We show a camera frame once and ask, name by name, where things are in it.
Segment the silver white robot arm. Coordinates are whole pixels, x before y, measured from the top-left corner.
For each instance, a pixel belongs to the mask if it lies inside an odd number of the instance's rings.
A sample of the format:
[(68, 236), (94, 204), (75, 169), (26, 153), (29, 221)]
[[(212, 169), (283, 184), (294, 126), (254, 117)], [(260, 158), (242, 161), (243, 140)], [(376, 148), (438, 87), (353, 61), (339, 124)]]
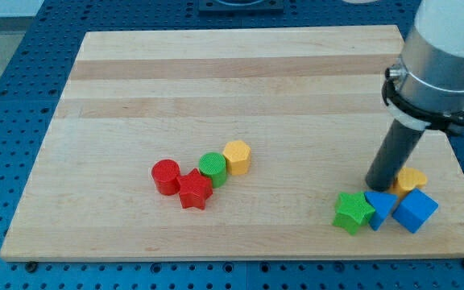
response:
[(421, 1), (383, 102), (394, 118), (365, 181), (388, 189), (426, 130), (464, 131), (464, 0)]

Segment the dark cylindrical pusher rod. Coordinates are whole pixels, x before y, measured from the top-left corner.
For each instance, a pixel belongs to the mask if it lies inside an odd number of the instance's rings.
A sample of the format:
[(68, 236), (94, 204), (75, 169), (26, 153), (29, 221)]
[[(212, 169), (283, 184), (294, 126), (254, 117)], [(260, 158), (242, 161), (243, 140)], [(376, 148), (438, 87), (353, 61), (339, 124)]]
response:
[(367, 186), (379, 192), (389, 189), (423, 134), (394, 120), (365, 176)]

